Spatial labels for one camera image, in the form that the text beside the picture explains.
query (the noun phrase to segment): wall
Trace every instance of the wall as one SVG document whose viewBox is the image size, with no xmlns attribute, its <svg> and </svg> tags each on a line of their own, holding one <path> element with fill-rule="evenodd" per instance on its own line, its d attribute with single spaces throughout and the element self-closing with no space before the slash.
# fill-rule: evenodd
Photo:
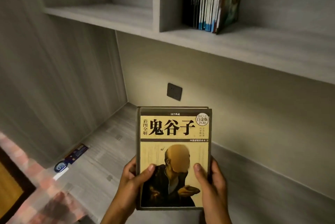
<svg viewBox="0 0 335 224">
<path fill-rule="evenodd" d="M 127 102 L 115 31 L 0 6 L 0 131 L 49 167 Z"/>
<path fill-rule="evenodd" d="M 335 199 L 335 86 L 117 32 L 128 101 L 209 106 L 212 140 Z M 181 101 L 167 83 L 183 88 Z"/>
</svg>

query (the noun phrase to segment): hand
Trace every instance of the hand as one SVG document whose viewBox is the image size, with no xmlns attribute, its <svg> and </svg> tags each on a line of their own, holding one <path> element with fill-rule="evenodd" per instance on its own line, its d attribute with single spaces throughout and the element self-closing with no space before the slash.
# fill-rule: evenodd
<svg viewBox="0 0 335 224">
<path fill-rule="evenodd" d="M 195 191 L 190 191 L 190 190 L 188 190 L 188 187 L 190 187 L 190 186 L 189 186 L 189 185 L 186 185 L 186 186 L 180 188 L 180 189 L 178 190 L 178 195 L 179 195 L 180 197 L 190 197 L 190 196 L 193 196 L 194 194 L 197 193 L 197 192 L 195 192 Z"/>
<path fill-rule="evenodd" d="M 228 214 L 227 184 L 219 165 L 214 158 L 211 164 L 212 184 L 207 180 L 207 173 L 196 163 L 194 172 L 202 188 L 202 204 L 207 224 L 232 224 Z"/>
<path fill-rule="evenodd" d="M 125 165 L 118 191 L 115 194 L 111 205 L 107 209 L 100 224 L 123 224 L 135 210 L 135 200 L 141 185 L 149 180 L 155 171 L 155 165 L 149 167 L 136 175 L 136 157 Z"/>
</svg>

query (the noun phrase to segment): hardcover book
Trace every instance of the hardcover book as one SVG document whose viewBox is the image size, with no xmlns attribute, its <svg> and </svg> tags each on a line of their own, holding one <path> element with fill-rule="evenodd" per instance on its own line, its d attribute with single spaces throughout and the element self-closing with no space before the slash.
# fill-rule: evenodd
<svg viewBox="0 0 335 224">
<path fill-rule="evenodd" d="M 137 210 L 202 209 L 193 166 L 210 165 L 212 110 L 208 107 L 138 107 L 136 173 L 155 164 Z"/>
</svg>

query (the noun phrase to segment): left hand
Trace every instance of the left hand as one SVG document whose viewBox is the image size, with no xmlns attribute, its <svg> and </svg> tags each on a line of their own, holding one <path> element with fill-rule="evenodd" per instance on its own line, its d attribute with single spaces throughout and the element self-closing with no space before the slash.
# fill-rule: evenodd
<svg viewBox="0 0 335 224">
<path fill-rule="evenodd" d="M 155 171 L 155 165 L 136 176 L 136 156 L 125 165 L 118 191 L 100 224 L 122 224 L 135 210 L 135 200 L 141 185 L 149 180 Z"/>
</svg>

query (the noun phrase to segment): right hand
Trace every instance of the right hand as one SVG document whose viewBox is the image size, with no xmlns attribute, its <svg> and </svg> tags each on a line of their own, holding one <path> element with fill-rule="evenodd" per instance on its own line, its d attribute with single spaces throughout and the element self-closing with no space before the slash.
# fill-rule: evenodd
<svg viewBox="0 0 335 224">
<path fill-rule="evenodd" d="M 219 165 L 212 158 L 212 181 L 207 180 L 207 173 L 203 167 L 196 163 L 194 172 L 202 188 L 202 204 L 207 224 L 232 224 L 228 214 L 227 184 Z"/>
<path fill-rule="evenodd" d="M 189 191 L 187 188 L 190 187 L 189 185 L 186 185 L 178 190 L 178 195 L 180 197 L 190 197 L 195 195 L 195 192 Z"/>
</svg>

